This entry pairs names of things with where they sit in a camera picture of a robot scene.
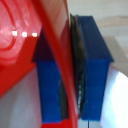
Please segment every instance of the red surface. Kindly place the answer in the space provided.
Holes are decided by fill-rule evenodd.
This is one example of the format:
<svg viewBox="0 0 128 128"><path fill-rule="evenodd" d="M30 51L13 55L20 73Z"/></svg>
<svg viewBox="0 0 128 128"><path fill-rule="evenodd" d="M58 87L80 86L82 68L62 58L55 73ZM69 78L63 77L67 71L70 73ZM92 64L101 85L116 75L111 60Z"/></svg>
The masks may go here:
<svg viewBox="0 0 128 128"><path fill-rule="evenodd" d="M43 24L49 46L60 69L69 103L70 127L77 128L78 112L70 47L68 11L65 0L32 0ZM65 127L65 123L48 127Z"/></svg>
<svg viewBox="0 0 128 128"><path fill-rule="evenodd" d="M16 64L0 71L0 97L35 67L31 61L36 42L37 38L27 37Z"/></svg>
<svg viewBox="0 0 128 128"><path fill-rule="evenodd" d="M1 0L0 12L1 97L35 67L32 57L37 37L32 37L32 33L38 36L41 24L29 0Z"/></svg>
<svg viewBox="0 0 128 128"><path fill-rule="evenodd" d="M25 41L22 33L39 34L41 24L29 0L1 0L0 12L0 66L8 66L18 59Z"/></svg>
<svg viewBox="0 0 128 128"><path fill-rule="evenodd" d="M68 101L69 117L60 124L43 127L77 128L77 103L70 48L69 19L65 0L32 0L39 14L49 46L62 75ZM0 97L21 80L31 69L33 52L41 24L29 0L0 1Z"/></svg>

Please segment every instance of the blue block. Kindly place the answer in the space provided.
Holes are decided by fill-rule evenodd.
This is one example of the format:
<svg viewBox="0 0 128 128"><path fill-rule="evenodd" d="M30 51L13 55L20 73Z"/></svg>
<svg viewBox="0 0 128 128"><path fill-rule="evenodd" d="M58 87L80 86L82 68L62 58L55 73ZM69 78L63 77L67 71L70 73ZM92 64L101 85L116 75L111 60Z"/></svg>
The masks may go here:
<svg viewBox="0 0 128 128"><path fill-rule="evenodd" d="M43 123L61 122L60 73L43 32L40 34L33 60L38 70L42 121Z"/></svg>
<svg viewBox="0 0 128 128"><path fill-rule="evenodd" d="M43 123L61 122L60 73L56 63L37 62Z"/></svg>
<svg viewBox="0 0 128 128"><path fill-rule="evenodd" d="M92 16L77 16L85 53L85 99L81 118L100 120L109 63L113 58Z"/></svg>

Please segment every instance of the red plastic part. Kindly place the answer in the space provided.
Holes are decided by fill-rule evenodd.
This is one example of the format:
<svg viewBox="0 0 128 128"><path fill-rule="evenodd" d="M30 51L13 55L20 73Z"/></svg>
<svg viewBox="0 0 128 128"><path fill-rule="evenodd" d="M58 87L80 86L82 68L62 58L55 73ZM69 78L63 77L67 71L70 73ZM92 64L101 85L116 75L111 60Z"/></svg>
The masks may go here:
<svg viewBox="0 0 128 128"><path fill-rule="evenodd" d="M1 0L0 12L1 97L36 66L32 57L37 37L32 33L39 36L41 23L29 0Z"/></svg>
<svg viewBox="0 0 128 128"><path fill-rule="evenodd" d="M49 46L60 69L69 103L70 126L77 128L78 112L70 47L69 18L65 0L32 0L43 24ZM55 127L65 127L66 123Z"/></svg>

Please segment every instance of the white surface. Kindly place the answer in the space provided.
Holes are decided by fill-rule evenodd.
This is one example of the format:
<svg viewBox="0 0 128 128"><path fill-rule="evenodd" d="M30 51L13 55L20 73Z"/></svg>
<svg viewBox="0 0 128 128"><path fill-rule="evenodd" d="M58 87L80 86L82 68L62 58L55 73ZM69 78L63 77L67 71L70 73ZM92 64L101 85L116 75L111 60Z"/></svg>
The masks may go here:
<svg viewBox="0 0 128 128"><path fill-rule="evenodd" d="M67 0L73 15L92 15L103 36L115 36L128 57L128 0Z"/></svg>
<svg viewBox="0 0 128 128"><path fill-rule="evenodd" d="M40 128L42 125L36 69L0 99L0 128Z"/></svg>
<svg viewBox="0 0 128 128"><path fill-rule="evenodd" d="M128 77L110 66L102 108L103 128L128 128Z"/></svg>

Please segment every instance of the blue plastic piece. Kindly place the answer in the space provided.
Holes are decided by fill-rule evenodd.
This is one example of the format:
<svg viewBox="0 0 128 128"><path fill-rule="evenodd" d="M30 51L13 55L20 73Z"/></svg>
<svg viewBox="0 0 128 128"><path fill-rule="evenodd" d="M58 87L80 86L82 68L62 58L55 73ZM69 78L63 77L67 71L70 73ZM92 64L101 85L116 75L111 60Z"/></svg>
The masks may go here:
<svg viewBox="0 0 128 128"><path fill-rule="evenodd" d="M33 60L38 69L42 121L43 123L61 122L60 73L43 32L39 37Z"/></svg>
<svg viewBox="0 0 128 128"><path fill-rule="evenodd" d="M37 62L43 123L61 122L59 104L60 74L56 63Z"/></svg>
<svg viewBox="0 0 128 128"><path fill-rule="evenodd" d="M109 63L113 58L92 16L77 16L85 52L85 102L81 118L100 120Z"/></svg>

